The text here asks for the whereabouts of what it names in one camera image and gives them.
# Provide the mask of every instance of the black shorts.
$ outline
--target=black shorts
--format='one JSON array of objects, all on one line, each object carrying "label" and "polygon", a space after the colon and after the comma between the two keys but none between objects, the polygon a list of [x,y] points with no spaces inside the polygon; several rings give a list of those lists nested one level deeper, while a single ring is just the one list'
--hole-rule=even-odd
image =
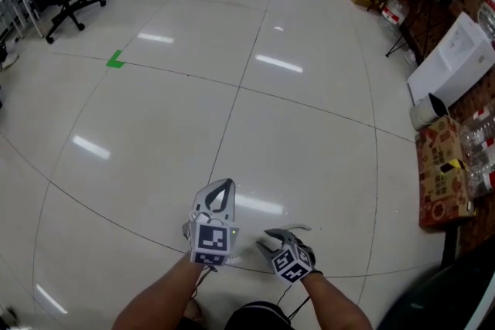
[{"label": "black shorts", "polygon": [[[225,330],[293,330],[280,307],[270,302],[256,301],[237,309],[225,325]],[[188,318],[182,318],[177,330],[205,330]]]}]

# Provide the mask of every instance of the red and brown cardboard box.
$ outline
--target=red and brown cardboard box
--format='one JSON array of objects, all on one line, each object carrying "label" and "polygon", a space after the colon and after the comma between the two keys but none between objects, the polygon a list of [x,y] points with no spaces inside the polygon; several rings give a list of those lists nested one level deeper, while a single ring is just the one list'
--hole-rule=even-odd
[{"label": "red and brown cardboard box", "polygon": [[430,168],[419,175],[419,225],[437,226],[476,215],[467,189],[467,172]]},{"label": "red and brown cardboard box", "polygon": [[419,132],[416,138],[419,173],[452,160],[463,161],[459,131],[458,122],[443,116]]},{"label": "red and brown cardboard box", "polygon": [[459,123],[444,116],[422,129],[416,139],[420,226],[437,226],[476,215],[459,132]]}]

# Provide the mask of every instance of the green tape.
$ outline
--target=green tape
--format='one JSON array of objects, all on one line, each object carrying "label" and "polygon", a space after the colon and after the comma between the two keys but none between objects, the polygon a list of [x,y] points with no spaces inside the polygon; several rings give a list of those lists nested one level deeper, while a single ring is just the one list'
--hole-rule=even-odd
[{"label": "green tape", "polygon": [[107,66],[108,67],[114,67],[117,69],[120,69],[121,67],[123,67],[125,62],[117,61],[117,58],[119,55],[121,55],[121,53],[122,53],[122,51],[119,49],[117,51],[115,51],[114,55],[112,55],[111,58],[108,60]]}]

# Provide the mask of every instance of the white appliance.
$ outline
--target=white appliance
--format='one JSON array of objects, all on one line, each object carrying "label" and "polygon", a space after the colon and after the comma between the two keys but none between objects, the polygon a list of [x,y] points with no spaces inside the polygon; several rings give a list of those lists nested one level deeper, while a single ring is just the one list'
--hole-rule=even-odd
[{"label": "white appliance", "polygon": [[462,13],[408,78],[412,99],[418,104],[434,94],[449,107],[495,64],[495,50],[480,26]]}]

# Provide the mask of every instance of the glove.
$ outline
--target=glove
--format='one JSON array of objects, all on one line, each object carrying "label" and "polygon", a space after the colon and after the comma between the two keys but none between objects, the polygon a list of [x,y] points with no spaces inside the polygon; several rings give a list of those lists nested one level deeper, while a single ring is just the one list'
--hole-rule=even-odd
[{"label": "glove", "polygon": [[282,242],[277,250],[269,249],[258,241],[258,249],[268,261],[275,274],[294,283],[315,270],[316,258],[311,247],[306,246],[297,236],[287,230],[271,229],[265,231],[269,236]]}]

